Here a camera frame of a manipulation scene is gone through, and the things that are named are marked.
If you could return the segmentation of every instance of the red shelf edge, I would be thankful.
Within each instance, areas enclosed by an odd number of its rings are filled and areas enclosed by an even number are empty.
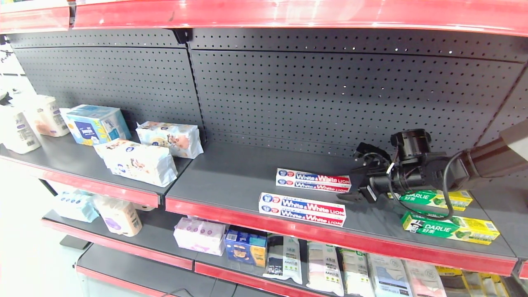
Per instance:
[[[155,250],[151,250],[148,248],[143,248],[143,247],[135,246],[129,243],[124,243],[124,242],[121,242],[115,239],[93,234],[93,233],[90,233],[84,230],[76,229],[71,226],[53,222],[47,219],[42,219],[41,221],[45,227],[50,227],[52,229],[55,229],[60,232],[64,232],[71,236],[78,237],[80,239],[84,239],[89,242],[93,242],[94,244],[97,244],[97,245],[120,250],[128,254],[133,254],[139,257],[151,259],[154,261],[173,265],[173,266],[184,268],[187,270],[193,269],[193,261],[190,259],[184,259],[184,258],[176,257],[173,255],[157,252]]]
[[[203,275],[216,277],[235,284],[241,284],[248,287],[253,287],[266,292],[289,296],[289,297],[324,297],[310,291],[301,290],[296,287],[283,285],[273,281],[261,279],[247,274],[237,273],[230,270],[214,267],[207,264],[196,262],[194,264],[194,272]]]
[[[135,291],[135,292],[147,295],[147,296],[158,297],[158,296],[163,296],[163,294],[165,294],[165,292],[160,292],[160,291],[156,291],[153,289],[149,289],[147,287],[133,284],[133,283],[130,283],[124,280],[120,280],[115,277],[102,274],[102,273],[99,273],[97,271],[93,271],[90,269],[86,269],[81,266],[77,266],[77,272],[82,273],[93,279],[100,280],[102,282],[109,283],[114,286],[123,287],[125,289],[129,289],[129,290],[132,290],[132,291]]]
[[[367,253],[426,262],[440,266],[456,267],[469,271],[510,276],[517,262],[517,259],[503,256],[486,257],[483,255],[462,252],[454,253],[448,250],[391,242],[386,239],[351,234],[323,226],[307,225],[290,220],[266,217],[264,215],[253,215],[246,212],[201,205],[183,200],[166,198],[165,206],[166,211],[178,214],[198,216],[203,219],[220,221],[225,224],[295,236],[301,239],[362,250]]]
[[[154,208],[158,207],[158,195],[155,193],[146,193],[132,189],[125,189],[115,185],[80,178],[74,175],[45,170],[22,162],[14,161],[13,159],[2,159],[23,166],[25,173],[39,179],[70,185],[77,189],[123,199],[140,205]]]

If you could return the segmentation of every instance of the plastic packaging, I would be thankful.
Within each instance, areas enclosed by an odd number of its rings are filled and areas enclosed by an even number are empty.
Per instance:
[[[268,263],[266,273],[262,276],[278,280],[292,279],[302,285],[299,239],[276,234],[268,235]]]
[[[334,246],[308,242],[308,270],[308,288],[345,295]]]
[[[366,253],[346,248],[340,248],[339,251],[343,255],[346,293],[361,297],[375,297],[369,279]]]
[[[168,147],[175,157],[194,159],[203,153],[200,131],[195,125],[144,122],[136,132],[141,143]]]
[[[94,148],[115,175],[166,187],[178,174],[166,147],[116,139]]]
[[[24,114],[16,107],[0,106],[0,127],[8,150],[25,154],[41,146]]]
[[[141,231],[143,225],[132,202],[94,195],[93,203],[110,232],[132,237]]]

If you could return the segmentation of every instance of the facial tissue package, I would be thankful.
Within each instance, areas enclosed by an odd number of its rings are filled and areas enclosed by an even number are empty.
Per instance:
[[[8,150],[25,154],[41,146],[24,114],[16,107],[0,106],[0,126],[1,141]]]
[[[79,190],[62,192],[54,199],[53,210],[61,217],[83,222],[93,222],[99,217],[91,203],[92,196]]]
[[[375,297],[369,279],[366,253],[346,248],[340,248],[339,251],[343,255],[346,293],[361,297]]]
[[[14,98],[10,100],[10,103],[24,109],[27,120],[33,122],[40,134],[60,137],[70,133],[55,97],[37,95],[28,98]]]
[[[306,286],[322,292],[334,292],[338,296],[345,295],[335,246],[308,242]]]
[[[412,293],[419,297],[447,297],[436,267],[432,264],[405,261]]]
[[[175,157],[194,159],[203,153],[198,126],[144,122],[136,132],[141,143],[168,147]]]
[[[115,175],[166,187],[178,174],[166,147],[116,139],[94,148]]]
[[[368,262],[376,297],[412,296],[402,260],[369,254]]]
[[[143,225],[132,202],[94,195],[93,203],[110,232],[132,237],[141,231]]]
[[[97,145],[131,138],[119,108],[83,104],[71,109],[60,108],[60,112],[79,144]]]
[[[174,239],[178,247],[222,256],[225,225],[198,219],[181,218],[174,226]]]

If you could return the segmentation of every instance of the blue tissue package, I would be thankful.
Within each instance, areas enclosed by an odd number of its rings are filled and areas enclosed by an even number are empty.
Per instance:
[[[130,139],[121,109],[96,105],[61,108],[61,114],[75,142],[97,145],[114,139]]]
[[[225,235],[225,250],[230,260],[266,267],[267,240],[266,232],[233,226]]]

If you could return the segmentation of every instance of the toilet paper roll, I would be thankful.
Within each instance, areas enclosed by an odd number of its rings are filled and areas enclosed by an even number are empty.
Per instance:
[[[8,150],[25,154],[41,146],[26,117],[18,108],[0,106],[0,127],[3,130],[2,141]]]

